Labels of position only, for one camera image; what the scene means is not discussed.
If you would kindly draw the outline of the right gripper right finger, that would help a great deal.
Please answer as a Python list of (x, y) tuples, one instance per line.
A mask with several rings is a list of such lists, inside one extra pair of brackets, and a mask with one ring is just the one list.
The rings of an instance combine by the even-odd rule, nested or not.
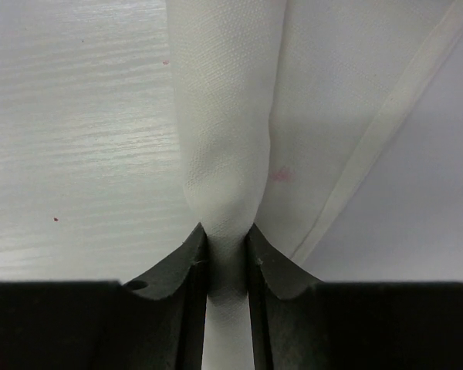
[(245, 243), (257, 369), (463, 369), (463, 283), (328, 283)]

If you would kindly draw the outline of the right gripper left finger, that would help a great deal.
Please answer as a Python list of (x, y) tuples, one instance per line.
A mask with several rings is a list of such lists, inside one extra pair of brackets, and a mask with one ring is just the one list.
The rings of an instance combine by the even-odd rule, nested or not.
[(127, 283), (0, 281), (0, 369), (198, 369), (207, 277), (196, 226)]

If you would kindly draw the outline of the white cloth napkin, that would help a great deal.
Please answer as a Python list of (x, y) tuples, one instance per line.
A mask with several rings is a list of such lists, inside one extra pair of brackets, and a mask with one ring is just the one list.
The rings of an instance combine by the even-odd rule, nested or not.
[(463, 33), (463, 1), (169, 1), (188, 204), (208, 236), (206, 369), (250, 369), (243, 241), (296, 263)]

